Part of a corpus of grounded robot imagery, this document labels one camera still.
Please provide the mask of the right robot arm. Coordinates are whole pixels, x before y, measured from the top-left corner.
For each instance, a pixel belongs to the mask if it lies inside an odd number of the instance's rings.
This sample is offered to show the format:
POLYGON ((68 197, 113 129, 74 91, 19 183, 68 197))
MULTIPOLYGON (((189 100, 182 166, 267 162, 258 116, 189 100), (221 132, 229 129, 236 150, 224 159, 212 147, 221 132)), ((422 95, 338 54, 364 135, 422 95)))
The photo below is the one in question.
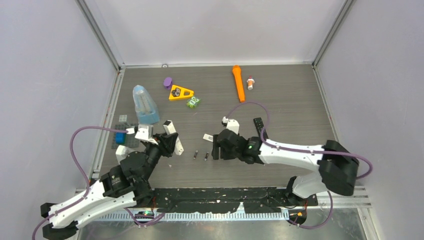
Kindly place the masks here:
POLYGON ((247 164, 282 164, 310 170, 310 174, 290 178, 285 198, 291 205, 326 191, 352 196, 359 168, 357 158, 349 156, 334 140, 325 145, 295 145, 258 136, 245 139, 229 129, 213 135, 211 155, 214 160, 238 159, 247 164))

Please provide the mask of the white rectangular thermometer device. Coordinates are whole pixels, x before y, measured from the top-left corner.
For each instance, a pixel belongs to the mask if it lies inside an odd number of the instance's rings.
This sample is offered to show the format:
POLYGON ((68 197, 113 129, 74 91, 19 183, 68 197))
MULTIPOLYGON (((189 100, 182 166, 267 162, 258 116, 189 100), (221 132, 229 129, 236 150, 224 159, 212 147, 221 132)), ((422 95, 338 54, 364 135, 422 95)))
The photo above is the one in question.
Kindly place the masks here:
POLYGON ((171 136, 171 148, 175 155, 181 156, 184 152, 184 147, 181 143, 181 140, 178 136, 177 130, 172 120, 166 120, 162 124, 165 133, 171 136))

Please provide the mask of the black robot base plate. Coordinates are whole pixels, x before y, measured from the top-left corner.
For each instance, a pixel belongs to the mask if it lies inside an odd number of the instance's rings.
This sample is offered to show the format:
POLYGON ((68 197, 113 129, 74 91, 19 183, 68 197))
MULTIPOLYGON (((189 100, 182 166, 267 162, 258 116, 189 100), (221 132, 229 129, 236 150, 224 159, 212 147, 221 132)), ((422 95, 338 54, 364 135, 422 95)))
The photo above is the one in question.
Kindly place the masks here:
POLYGON ((289 198, 284 188, 277 187, 156 188, 150 202, 141 205, 160 213, 226 214, 243 207, 245 213, 257 214, 315 207, 318 200, 315 195, 289 198))

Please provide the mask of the black remote control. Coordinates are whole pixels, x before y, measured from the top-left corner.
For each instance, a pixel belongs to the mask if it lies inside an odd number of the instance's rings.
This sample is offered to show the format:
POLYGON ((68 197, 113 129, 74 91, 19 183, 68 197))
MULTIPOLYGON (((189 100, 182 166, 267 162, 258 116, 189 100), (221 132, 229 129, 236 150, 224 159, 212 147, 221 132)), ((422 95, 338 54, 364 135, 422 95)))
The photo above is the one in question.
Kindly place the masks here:
POLYGON ((264 122, 261 117, 256 117, 253 119, 254 126, 256 128, 257 133, 260 135, 262 129, 264 128, 264 122))

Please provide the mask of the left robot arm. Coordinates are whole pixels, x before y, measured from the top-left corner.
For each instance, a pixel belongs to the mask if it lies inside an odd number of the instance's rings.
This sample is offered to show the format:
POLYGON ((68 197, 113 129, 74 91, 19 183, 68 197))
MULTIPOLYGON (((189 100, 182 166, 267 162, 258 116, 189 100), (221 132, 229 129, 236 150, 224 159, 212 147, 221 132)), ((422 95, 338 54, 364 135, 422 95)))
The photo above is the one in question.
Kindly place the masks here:
POLYGON ((154 199, 148 182, 161 157, 174 153, 178 133, 157 133, 157 143, 148 142, 144 151, 133 151, 88 189, 62 203, 45 203, 41 215, 48 223, 42 235, 48 240, 66 240, 90 222, 124 208, 148 207, 154 199))

